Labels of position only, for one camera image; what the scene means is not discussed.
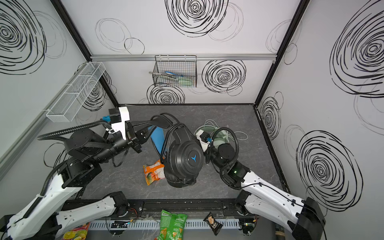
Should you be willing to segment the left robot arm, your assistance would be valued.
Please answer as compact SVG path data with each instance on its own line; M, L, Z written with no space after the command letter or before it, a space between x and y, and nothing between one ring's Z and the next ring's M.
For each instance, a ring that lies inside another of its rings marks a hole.
M103 217L124 217L132 208L122 192L75 209L62 211L64 203L86 187L101 171L101 164L129 149L137 153L155 130L152 121L132 125L123 122L121 131L100 120L94 123L41 135L38 140L59 140L70 158L48 174L41 192L21 211L1 218L5 240L54 240L71 229Z

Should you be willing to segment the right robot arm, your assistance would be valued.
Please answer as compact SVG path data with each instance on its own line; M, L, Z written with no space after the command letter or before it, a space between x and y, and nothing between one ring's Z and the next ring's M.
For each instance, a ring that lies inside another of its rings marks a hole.
M213 164L227 186L240 191L236 207L241 215L266 218L291 232L296 240L327 237L326 220L315 200L304 200L275 187L238 161L239 142L231 129L222 127L211 134L198 130L195 136L207 163Z

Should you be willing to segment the black gaming headphones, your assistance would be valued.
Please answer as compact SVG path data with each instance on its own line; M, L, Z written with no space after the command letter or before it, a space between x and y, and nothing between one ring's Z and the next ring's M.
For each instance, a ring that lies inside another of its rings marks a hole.
M204 157L197 137L169 113L154 115L149 123L167 131L158 153L168 184L175 188L194 185L202 170Z

